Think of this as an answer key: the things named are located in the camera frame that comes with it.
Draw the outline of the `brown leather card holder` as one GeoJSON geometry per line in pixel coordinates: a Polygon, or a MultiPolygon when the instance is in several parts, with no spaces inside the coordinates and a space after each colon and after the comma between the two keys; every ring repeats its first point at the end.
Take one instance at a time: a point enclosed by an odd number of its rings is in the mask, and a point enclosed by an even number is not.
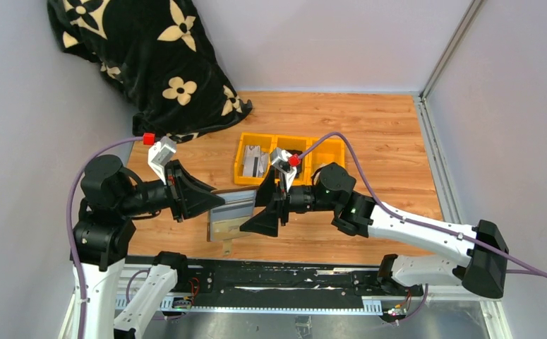
{"type": "Polygon", "coordinates": [[[232,254],[235,239],[251,235],[248,232],[242,232],[240,226],[254,215],[257,188],[257,186],[243,186],[215,192],[224,199],[224,204],[213,208],[208,213],[207,240],[222,244],[223,257],[232,254]]]}

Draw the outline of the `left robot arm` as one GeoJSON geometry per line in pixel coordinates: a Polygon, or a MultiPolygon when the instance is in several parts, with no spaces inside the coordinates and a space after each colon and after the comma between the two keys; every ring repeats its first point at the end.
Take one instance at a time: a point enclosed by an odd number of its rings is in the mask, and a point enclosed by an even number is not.
{"type": "Polygon", "coordinates": [[[115,312],[119,279],[136,231],[134,220],[172,212],[177,222],[224,205],[214,187],[192,177],[178,160],[165,166],[165,179],[143,182],[115,155],[93,158],[83,170],[78,222],[73,227],[75,253],[84,278],[76,283],[85,323],[73,328],[82,338],[141,338],[171,292],[200,290],[185,255],[161,251],[154,257],[145,282],[124,310],[115,312]]]}

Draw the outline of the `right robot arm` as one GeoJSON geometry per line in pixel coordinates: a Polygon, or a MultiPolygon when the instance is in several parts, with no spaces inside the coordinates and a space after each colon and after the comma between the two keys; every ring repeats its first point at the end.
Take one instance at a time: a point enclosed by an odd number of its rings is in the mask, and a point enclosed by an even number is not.
{"type": "Polygon", "coordinates": [[[285,187],[270,171],[258,187],[263,210],[240,226],[242,232],[277,237],[290,213],[331,211],[332,225],[349,236],[390,239],[426,251],[427,256],[388,254],[377,275],[381,292],[394,295],[415,285],[462,286],[489,299],[504,295],[507,244],[491,221],[476,225],[433,220],[407,213],[355,191],[355,178],[333,162],[318,169],[310,185],[285,187]]]}

